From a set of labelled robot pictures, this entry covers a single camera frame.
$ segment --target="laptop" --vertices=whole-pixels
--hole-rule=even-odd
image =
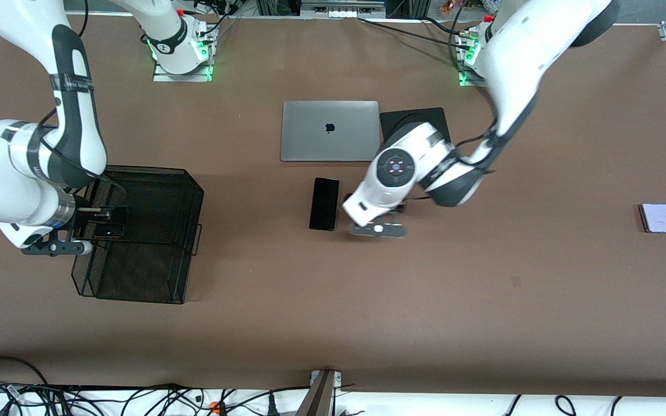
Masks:
[[[380,147],[377,102],[285,102],[282,161],[371,161]]]

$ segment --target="mesh basket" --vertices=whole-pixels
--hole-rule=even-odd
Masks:
[[[75,232],[93,244],[76,256],[71,276],[79,295],[138,302],[183,303],[204,191],[183,169],[108,166],[127,192],[127,224],[120,237],[102,237],[95,224]],[[120,203],[122,191],[95,181],[85,189],[91,206]]]

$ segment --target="basket handle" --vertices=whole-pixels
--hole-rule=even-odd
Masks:
[[[192,250],[192,255],[197,255],[197,250],[199,250],[199,239],[202,237],[202,224],[197,224],[197,236],[195,238],[195,247]]]

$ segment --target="black mouse pad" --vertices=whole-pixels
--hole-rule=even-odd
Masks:
[[[392,133],[407,123],[428,122],[433,124],[447,143],[452,142],[449,136],[449,126],[446,123],[446,114],[443,108],[420,108],[417,110],[391,111],[389,113],[380,113],[380,126],[384,140],[389,138]]]

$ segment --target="sticky note pad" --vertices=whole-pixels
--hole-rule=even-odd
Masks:
[[[643,203],[641,208],[647,232],[666,232],[666,203]]]

